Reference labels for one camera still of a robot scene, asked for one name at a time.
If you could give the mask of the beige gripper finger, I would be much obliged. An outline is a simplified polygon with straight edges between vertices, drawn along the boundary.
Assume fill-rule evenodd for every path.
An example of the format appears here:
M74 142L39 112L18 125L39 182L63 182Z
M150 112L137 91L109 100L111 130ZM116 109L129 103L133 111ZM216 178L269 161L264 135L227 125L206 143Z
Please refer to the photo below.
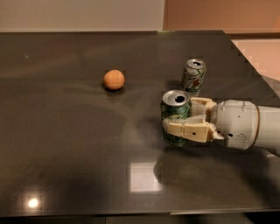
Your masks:
M210 98L192 97L191 98L191 116L205 115L211 116L212 109L217 103Z
M183 144L186 140L198 143L224 140L215 124L206 120L205 115L196 115L186 119L165 118L162 121L165 139L172 144Z

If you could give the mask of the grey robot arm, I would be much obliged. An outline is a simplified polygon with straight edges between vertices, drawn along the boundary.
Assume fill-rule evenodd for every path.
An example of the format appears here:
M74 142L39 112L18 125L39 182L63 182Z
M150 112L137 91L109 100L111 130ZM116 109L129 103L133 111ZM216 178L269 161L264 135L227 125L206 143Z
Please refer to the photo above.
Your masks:
M280 151L280 108L256 106L250 101L192 98L188 118L165 118L164 130L198 143L218 140L228 148L246 150L252 146Z

